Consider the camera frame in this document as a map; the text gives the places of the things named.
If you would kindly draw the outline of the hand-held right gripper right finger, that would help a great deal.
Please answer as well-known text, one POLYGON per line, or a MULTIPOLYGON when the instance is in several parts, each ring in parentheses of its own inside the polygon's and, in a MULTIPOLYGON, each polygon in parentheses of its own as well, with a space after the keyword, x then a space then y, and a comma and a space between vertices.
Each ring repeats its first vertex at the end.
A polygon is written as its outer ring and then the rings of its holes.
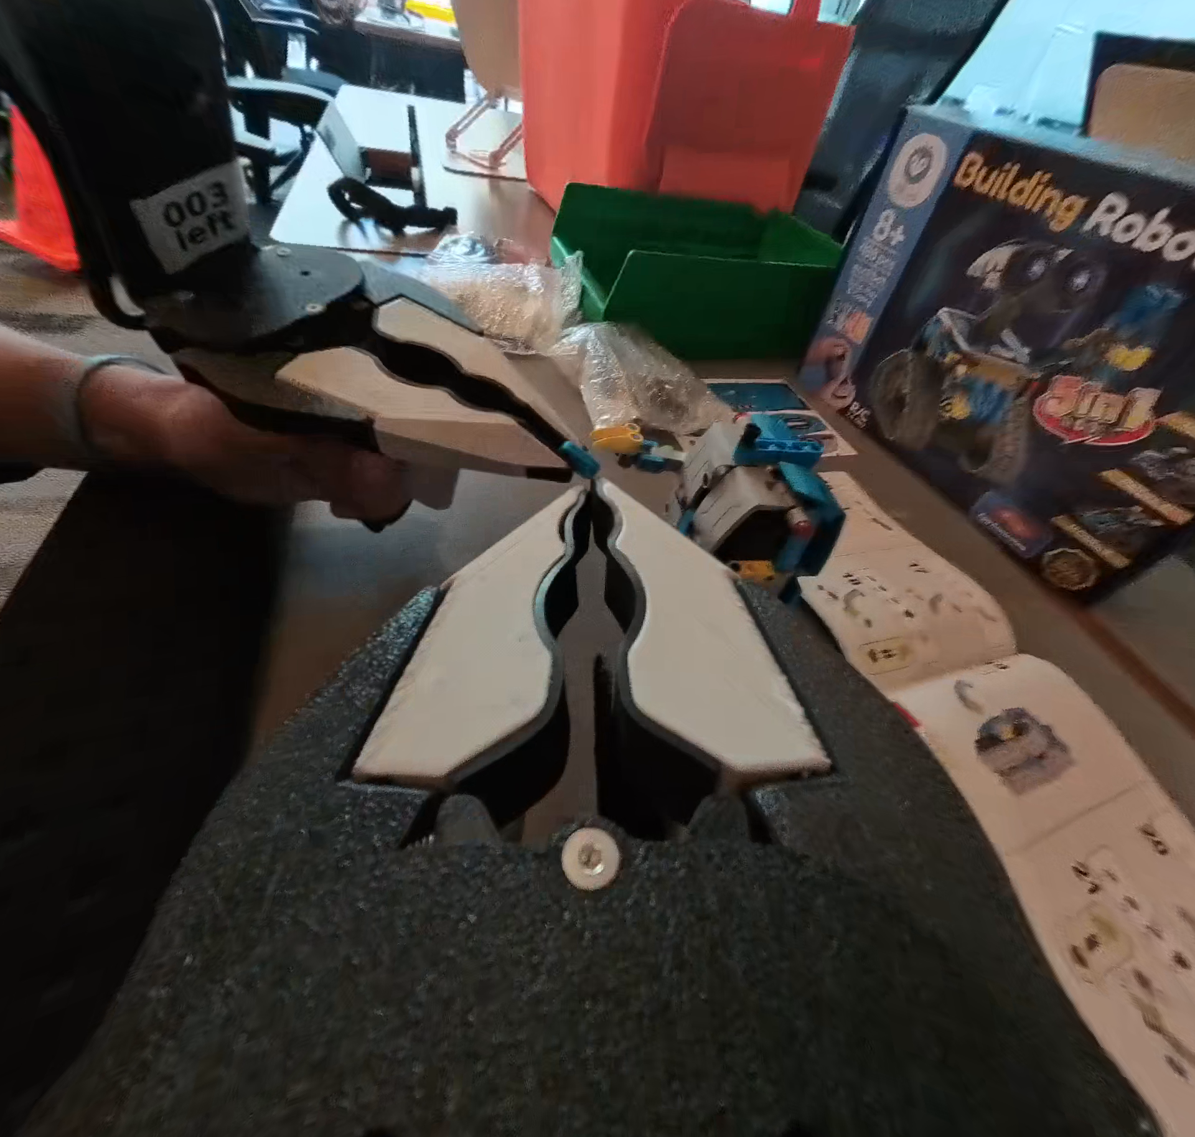
POLYGON ((731 790, 826 774, 831 757, 738 577, 611 482, 595 485, 630 721, 731 790))

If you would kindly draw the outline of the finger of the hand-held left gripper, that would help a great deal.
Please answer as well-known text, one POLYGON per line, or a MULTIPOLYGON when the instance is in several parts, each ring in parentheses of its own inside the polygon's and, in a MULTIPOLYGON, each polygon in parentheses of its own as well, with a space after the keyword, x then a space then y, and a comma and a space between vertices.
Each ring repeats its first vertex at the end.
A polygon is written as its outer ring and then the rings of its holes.
POLYGON ((365 422, 381 453, 410 465, 569 482, 570 437, 499 383, 458 375, 449 386, 386 369, 358 347, 306 353, 285 362, 278 386, 326 417, 365 422))
POLYGON ((574 442, 565 415, 490 338, 405 297, 377 309, 374 329, 382 363, 398 377, 439 386, 470 406, 507 413, 550 450, 574 442))

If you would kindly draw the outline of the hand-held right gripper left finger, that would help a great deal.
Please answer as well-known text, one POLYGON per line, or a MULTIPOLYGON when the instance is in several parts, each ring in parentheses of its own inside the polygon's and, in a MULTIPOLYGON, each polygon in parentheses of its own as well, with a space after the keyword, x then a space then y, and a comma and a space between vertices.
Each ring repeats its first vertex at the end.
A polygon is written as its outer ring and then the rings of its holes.
POLYGON ((425 791, 550 791, 570 758, 561 634, 579 605, 590 493, 574 486, 451 577, 353 779, 425 791))

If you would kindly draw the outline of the grey blue brick robot model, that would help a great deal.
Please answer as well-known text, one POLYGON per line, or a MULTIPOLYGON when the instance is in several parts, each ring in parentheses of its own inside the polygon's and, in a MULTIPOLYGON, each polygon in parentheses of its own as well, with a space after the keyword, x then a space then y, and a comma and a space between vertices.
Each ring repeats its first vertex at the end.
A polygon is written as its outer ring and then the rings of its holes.
POLYGON ((666 443, 638 425, 598 427, 593 446, 625 467, 674 471, 667 517, 678 531, 781 601, 799 597, 845 529, 845 510, 819 471, 823 443, 798 413, 739 411, 666 443))

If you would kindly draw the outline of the person's left hand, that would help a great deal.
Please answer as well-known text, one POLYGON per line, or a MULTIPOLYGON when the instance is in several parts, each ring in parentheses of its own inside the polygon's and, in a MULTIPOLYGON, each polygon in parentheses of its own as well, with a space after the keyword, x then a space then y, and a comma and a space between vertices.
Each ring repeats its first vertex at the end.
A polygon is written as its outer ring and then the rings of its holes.
POLYGON ((402 463, 345 441, 250 427, 209 390, 166 374, 101 367, 81 406, 106 457, 181 473, 249 505, 323 502, 337 517, 385 527, 413 502, 402 463))

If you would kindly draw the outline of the bubble wrap bag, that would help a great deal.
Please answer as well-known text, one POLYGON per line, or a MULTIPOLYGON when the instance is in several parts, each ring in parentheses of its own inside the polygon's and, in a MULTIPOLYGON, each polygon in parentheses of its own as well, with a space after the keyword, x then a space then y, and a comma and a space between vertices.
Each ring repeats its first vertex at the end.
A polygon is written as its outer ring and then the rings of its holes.
POLYGON ((697 435, 734 418, 693 367, 634 325, 583 322, 546 353, 579 389, 593 430, 639 425, 697 435))
POLYGON ((581 322, 583 261, 531 259, 517 242, 453 233, 419 261, 417 278, 453 299, 499 347, 546 353, 581 322))

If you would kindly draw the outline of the orange traffic cone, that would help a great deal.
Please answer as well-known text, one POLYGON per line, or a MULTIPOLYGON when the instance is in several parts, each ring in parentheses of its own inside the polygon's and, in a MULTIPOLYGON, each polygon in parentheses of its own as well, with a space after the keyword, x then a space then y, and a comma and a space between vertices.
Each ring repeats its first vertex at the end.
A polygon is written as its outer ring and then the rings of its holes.
POLYGON ((2 239, 70 274, 82 269, 74 227, 50 157, 17 106, 10 107, 15 211, 2 239))

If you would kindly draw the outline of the black office chair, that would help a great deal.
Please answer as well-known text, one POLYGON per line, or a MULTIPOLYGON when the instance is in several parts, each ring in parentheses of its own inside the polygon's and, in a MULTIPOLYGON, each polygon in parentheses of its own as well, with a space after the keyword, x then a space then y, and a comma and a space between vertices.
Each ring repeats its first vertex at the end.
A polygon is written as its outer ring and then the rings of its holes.
POLYGON ((343 81, 290 61, 293 39, 321 39, 305 0, 209 0, 219 26, 237 150, 262 205, 298 173, 318 123, 343 81))

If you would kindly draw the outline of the green plastic bin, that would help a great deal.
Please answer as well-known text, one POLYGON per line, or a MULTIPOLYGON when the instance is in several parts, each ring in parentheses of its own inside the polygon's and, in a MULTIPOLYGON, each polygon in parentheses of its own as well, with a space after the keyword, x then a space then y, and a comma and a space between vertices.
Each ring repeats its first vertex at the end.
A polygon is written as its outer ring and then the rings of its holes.
POLYGON ((799 361, 843 246, 785 211, 567 183, 550 242, 579 258, 586 322, 633 325, 686 361, 799 361))

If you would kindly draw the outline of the sticker sheet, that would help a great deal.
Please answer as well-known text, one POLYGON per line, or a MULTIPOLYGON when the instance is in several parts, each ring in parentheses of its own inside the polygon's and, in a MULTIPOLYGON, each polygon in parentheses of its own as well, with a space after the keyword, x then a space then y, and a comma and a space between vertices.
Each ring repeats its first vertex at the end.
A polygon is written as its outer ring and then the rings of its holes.
POLYGON ((827 458, 858 454, 855 446, 834 427, 829 418, 807 402, 783 379, 715 378, 706 379, 710 393, 735 414, 778 417, 801 439, 819 442, 827 458))

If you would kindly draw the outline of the orange storage box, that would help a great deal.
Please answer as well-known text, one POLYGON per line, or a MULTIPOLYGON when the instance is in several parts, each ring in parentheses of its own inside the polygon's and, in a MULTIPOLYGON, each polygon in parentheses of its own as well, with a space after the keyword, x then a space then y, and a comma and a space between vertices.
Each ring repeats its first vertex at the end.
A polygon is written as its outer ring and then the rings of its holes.
POLYGON ((519 0, 526 170, 791 210, 855 29, 822 0, 519 0))

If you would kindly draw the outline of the instruction booklet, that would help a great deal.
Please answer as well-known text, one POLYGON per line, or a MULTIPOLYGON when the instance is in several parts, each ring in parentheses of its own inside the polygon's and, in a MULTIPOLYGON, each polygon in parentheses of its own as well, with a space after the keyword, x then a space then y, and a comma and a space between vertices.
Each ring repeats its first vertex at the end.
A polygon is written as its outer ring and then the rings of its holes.
POLYGON ((831 558, 798 578, 846 659, 913 721, 1018 891, 1076 1008, 1158 1115, 1194 1132, 1194 835, 1129 741, 994 595, 846 471, 831 558))

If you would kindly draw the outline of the grey wristband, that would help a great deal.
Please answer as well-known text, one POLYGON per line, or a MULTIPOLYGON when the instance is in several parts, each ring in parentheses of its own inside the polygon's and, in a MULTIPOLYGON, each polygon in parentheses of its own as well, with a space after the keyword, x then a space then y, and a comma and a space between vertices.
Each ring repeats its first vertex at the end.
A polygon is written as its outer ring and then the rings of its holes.
POLYGON ((85 391, 90 382, 111 367, 131 367, 159 378, 175 378, 175 374, 158 367, 151 361, 135 354, 97 354, 85 357, 82 365, 63 382, 59 401, 54 407, 58 425, 63 429, 74 454, 89 465, 113 462, 114 457, 99 445, 86 419, 85 391))

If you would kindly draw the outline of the dark perforated chair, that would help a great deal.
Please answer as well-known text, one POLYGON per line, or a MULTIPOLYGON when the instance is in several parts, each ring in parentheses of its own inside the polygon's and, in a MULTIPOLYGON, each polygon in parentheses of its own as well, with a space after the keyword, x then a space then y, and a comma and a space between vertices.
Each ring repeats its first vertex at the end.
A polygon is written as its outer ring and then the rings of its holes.
POLYGON ((93 473, 3 607, 3 1087, 95 1030, 247 754, 290 511, 93 473))

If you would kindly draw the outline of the metal laptop stand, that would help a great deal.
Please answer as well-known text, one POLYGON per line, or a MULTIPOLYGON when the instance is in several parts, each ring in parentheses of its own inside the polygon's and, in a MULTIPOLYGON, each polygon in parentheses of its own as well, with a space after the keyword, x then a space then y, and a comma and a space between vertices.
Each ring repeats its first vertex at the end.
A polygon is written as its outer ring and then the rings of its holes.
POLYGON ((519 0, 450 2, 467 69, 479 93, 445 135, 450 167, 525 181, 523 123, 511 125, 501 139, 481 147, 467 142, 489 114, 505 111, 511 99, 522 99, 519 0))

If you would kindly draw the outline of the dark blue robot kit box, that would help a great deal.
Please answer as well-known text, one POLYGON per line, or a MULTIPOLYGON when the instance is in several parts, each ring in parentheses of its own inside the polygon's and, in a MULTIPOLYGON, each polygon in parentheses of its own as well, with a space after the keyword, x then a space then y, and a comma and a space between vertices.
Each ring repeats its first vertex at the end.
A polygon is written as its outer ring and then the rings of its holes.
POLYGON ((1193 539, 1193 162, 909 109, 799 382, 1106 598, 1193 539))

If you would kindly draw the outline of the black mesh chair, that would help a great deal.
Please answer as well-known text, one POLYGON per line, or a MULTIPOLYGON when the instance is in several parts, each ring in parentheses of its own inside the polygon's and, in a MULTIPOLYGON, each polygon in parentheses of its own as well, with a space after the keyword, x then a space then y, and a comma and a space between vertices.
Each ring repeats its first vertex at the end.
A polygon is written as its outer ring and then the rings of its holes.
POLYGON ((934 103, 1010 0, 863 0, 855 39, 795 205, 843 242, 910 106, 934 103))

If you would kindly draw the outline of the black framed tan panel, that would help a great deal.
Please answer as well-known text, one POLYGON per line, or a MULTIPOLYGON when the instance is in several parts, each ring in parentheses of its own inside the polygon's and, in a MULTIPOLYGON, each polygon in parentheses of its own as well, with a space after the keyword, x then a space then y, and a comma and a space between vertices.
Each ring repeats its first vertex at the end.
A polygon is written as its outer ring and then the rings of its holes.
POLYGON ((1100 30, 1082 133, 1194 161, 1194 41, 1100 30))

